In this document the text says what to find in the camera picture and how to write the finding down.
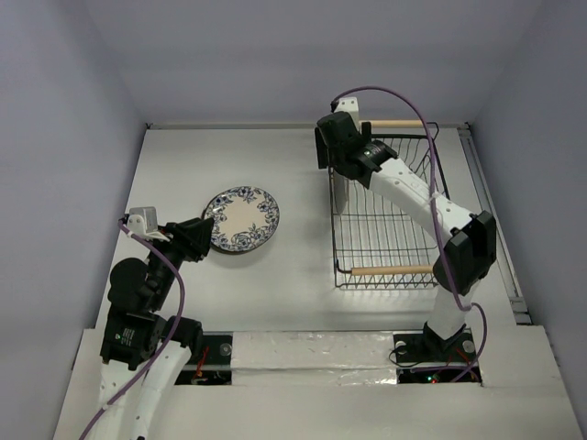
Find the dark teal brown-rimmed plate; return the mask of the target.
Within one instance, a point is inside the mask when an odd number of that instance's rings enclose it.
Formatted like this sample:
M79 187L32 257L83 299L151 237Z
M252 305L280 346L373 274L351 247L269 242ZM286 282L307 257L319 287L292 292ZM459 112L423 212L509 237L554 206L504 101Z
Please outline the dark teal brown-rimmed plate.
M212 247L222 253L243 254L266 244L274 235L280 221L278 208L263 212L246 205L209 206L205 218L215 220Z

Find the grey patterned plate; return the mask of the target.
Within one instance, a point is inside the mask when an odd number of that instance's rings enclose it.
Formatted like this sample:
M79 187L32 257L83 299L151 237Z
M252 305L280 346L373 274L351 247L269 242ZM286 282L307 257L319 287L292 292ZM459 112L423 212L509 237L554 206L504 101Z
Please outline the grey patterned plate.
M349 180L334 170L332 172L332 189L335 213L343 215L349 202Z

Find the white blue floral plate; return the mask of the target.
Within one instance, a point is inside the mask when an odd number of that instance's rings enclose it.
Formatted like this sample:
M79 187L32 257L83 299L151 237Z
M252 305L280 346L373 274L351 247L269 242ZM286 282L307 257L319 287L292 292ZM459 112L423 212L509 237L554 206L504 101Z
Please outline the white blue floral plate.
M264 245L280 222L280 209L274 197L255 186L234 187L217 194L203 215L214 220L211 245L234 254Z

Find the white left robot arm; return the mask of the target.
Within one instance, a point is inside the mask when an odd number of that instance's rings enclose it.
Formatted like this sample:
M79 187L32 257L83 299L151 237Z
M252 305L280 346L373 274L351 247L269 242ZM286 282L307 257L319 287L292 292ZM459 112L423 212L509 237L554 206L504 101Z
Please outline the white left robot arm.
M179 269L207 256L213 219L159 225L153 208L136 208L118 228L149 254L110 271L97 409L82 439L150 439L183 367L205 356L201 323L183 316Z

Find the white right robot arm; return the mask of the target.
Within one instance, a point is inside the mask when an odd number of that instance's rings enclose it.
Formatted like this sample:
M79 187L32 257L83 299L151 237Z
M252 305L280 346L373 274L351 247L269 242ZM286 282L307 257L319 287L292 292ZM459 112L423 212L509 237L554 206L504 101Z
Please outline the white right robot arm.
M435 240L434 307L420 332L403 336L393 359L411 368L447 361L463 338L469 311L481 309L472 297L496 261L494 216L453 203L437 191L433 160L429 177L423 179L390 144L372 136L370 124L356 126L348 112L322 117L315 134L319 168L330 169L396 206Z

